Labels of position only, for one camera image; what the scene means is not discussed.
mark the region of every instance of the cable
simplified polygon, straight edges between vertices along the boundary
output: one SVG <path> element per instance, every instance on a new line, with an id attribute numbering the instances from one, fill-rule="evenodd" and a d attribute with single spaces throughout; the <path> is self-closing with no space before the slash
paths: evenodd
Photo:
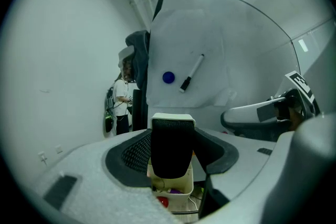
<path id="1" fill-rule="evenodd" d="M 193 202 L 193 204 L 194 204 L 194 205 L 195 205 L 195 207 L 196 207 L 196 210 L 198 211 L 198 208 L 197 208 L 197 205 L 196 205 L 196 203 L 195 203 L 193 200 L 191 200 L 191 199 L 190 199 L 190 197 L 188 197 L 188 198 L 189 198 L 189 200 L 190 200 L 190 201 L 192 201 L 192 202 Z"/>
<path id="2" fill-rule="evenodd" d="M 121 104 L 118 104 L 115 108 L 113 108 L 113 109 L 116 109 L 118 106 L 120 106 L 120 105 L 122 105 L 122 104 L 124 104 L 124 102 L 122 102 Z"/>
<path id="3" fill-rule="evenodd" d="M 198 211 L 171 212 L 173 215 L 191 215 L 198 214 Z"/>
<path id="4" fill-rule="evenodd" d="M 116 124 L 117 124 L 118 119 L 117 119 L 117 117 L 114 116 L 114 115 L 112 116 L 112 118 L 116 120 L 116 121 L 115 121 L 115 124 L 113 125 L 113 128 L 114 128 L 115 135 L 117 135 L 117 128 L 116 128 L 115 126 L 116 126 Z"/>
<path id="5" fill-rule="evenodd" d="M 163 178 L 161 178 L 161 180 L 162 180 L 162 182 L 163 182 L 163 188 L 164 188 L 164 180 L 163 180 Z"/>
<path id="6" fill-rule="evenodd" d="M 122 116 L 122 118 L 119 119 L 119 120 L 117 119 L 117 121 L 122 121 L 122 120 L 124 119 L 125 116 L 128 116 L 128 114 L 126 114 L 126 111 L 127 111 L 127 107 L 126 107 L 125 113 L 124 113 L 124 115 Z"/>

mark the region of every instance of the white wall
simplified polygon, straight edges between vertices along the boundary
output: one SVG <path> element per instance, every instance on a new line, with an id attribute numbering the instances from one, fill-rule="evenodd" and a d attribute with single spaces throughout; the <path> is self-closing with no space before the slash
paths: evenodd
<path id="1" fill-rule="evenodd" d="M 333 16 L 329 0 L 256 0 L 252 3 L 295 38 Z"/>
<path id="2" fill-rule="evenodd" d="M 298 57 L 302 75 L 305 75 L 308 69 L 321 55 L 334 33 L 335 22 L 334 19 L 331 19 L 321 26 L 308 31 L 304 35 L 301 35 L 293 40 L 293 45 Z M 307 51 L 303 50 L 299 43 L 300 40 L 303 40 L 306 44 Z"/>
<path id="3" fill-rule="evenodd" d="M 1 35 L 1 145 L 21 183 L 46 169 L 38 152 L 50 166 L 104 139 L 118 52 L 140 29 L 129 0 L 15 0 Z"/>

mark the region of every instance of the person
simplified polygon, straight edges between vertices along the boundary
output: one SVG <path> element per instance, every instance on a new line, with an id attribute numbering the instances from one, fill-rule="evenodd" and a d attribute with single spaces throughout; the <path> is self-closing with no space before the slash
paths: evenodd
<path id="1" fill-rule="evenodd" d="M 119 74 L 114 82 L 113 86 L 113 111 L 117 117 L 116 134 L 123 134 L 129 132 L 128 122 L 128 104 L 131 104 L 131 100 L 128 95 L 128 82 L 131 79 L 131 63 L 130 61 L 123 61 L 123 72 Z"/>

